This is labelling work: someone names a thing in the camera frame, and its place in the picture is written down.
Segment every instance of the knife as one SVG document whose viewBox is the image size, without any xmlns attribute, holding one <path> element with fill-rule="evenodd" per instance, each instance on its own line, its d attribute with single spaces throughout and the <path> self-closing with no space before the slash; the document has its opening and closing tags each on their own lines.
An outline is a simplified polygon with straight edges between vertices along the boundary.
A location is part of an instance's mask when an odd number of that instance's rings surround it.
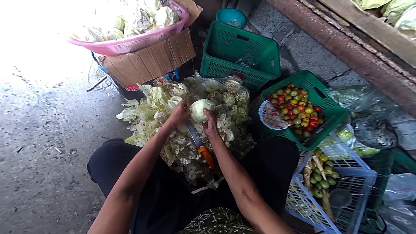
<svg viewBox="0 0 416 234">
<path fill-rule="evenodd" d="M 214 160 L 212 159 L 211 154 L 208 152 L 207 147 L 204 145 L 201 138 L 198 136 L 196 129 L 191 123 L 191 121 L 187 120 L 186 126 L 188 127 L 188 130 L 191 133 L 191 137 L 193 141 L 195 142 L 196 147 L 198 148 L 198 153 L 204 156 L 205 161 L 209 165 L 209 168 L 214 169 L 215 168 Z"/>
</svg>

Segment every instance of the paper plate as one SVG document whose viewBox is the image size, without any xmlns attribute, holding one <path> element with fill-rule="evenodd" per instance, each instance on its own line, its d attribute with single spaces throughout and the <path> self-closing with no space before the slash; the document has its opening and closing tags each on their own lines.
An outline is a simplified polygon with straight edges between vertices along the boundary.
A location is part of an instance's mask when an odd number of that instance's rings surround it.
<svg viewBox="0 0 416 234">
<path fill-rule="evenodd" d="M 272 112 L 279 113 L 269 101 L 264 101 L 259 107 L 259 116 L 261 122 L 270 129 L 283 130 L 290 126 L 280 115 L 272 115 Z"/>
</svg>

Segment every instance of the orange knife handle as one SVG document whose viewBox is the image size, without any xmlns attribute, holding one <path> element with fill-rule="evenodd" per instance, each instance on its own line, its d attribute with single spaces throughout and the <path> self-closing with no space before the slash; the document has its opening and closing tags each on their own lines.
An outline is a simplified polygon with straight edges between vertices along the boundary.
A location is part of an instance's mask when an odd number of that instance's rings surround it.
<svg viewBox="0 0 416 234">
<path fill-rule="evenodd" d="M 207 147 L 202 146 L 201 148 L 199 148 L 198 152 L 202 153 L 202 155 L 205 158 L 205 161 L 209 165 L 209 168 L 214 169 L 215 168 L 214 160 L 212 159 L 211 154 L 208 152 Z"/>
</svg>

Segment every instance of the crate handle hole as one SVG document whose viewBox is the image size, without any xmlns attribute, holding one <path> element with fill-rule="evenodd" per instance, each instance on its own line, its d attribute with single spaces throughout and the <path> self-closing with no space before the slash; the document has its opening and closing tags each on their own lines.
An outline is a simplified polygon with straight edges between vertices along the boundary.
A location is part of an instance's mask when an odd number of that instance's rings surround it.
<svg viewBox="0 0 416 234">
<path fill-rule="evenodd" d="M 313 90 L 315 90 L 315 92 L 322 98 L 325 99 L 326 95 L 324 93 L 322 93 L 318 88 L 313 87 Z"/>
<path fill-rule="evenodd" d="M 240 40 L 246 41 L 246 42 L 248 42 L 250 40 L 250 38 L 245 37 L 245 36 L 241 36 L 240 34 L 237 34 L 237 38 L 240 39 Z"/>
</svg>

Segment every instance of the hand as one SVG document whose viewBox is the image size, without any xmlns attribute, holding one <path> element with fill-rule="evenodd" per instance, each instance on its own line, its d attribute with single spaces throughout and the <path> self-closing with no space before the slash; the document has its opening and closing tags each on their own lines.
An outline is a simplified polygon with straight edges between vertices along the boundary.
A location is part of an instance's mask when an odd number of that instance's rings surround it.
<svg viewBox="0 0 416 234">
<path fill-rule="evenodd" d="M 204 133 L 208 137 L 208 139 L 212 139 L 215 136 L 219 136 L 218 128 L 217 128 L 217 119 L 212 114 L 210 110 L 204 108 L 204 114 L 208 117 L 208 121 L 206 123 L 202 123 L 204 127 Z"/>
<path fill-rule="evenodd" d="M 171 115 L 166 122 L 172 123 L 175 126 L 180 125 L 184 120 L 190 119 L 191 114 L 189 112 L 189 103 L 187 100 L 182 99 L 177 106 L 173 109 Z"/>
</svg>

